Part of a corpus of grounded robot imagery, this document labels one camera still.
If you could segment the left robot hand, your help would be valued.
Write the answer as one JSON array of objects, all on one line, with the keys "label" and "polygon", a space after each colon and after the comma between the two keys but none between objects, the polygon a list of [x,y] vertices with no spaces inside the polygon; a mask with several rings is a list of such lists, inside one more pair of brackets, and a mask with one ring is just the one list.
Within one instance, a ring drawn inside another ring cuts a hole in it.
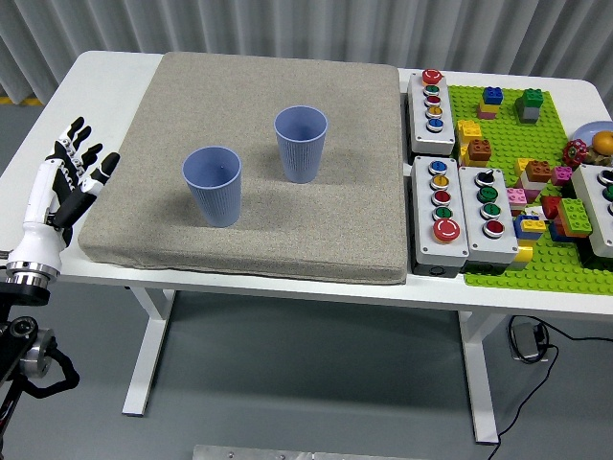
[{"label": "left robot hand", "polygon": [[73,225],[96,201],[120,161],[120,154],[111,152],[90,170],[102,144],[84,153],[79,147],[91,132],[78,117],[62,131],[40,164],[25,211],[24,236],[8,257],[8,271],[60,271],[60,253],[70,244]]}]

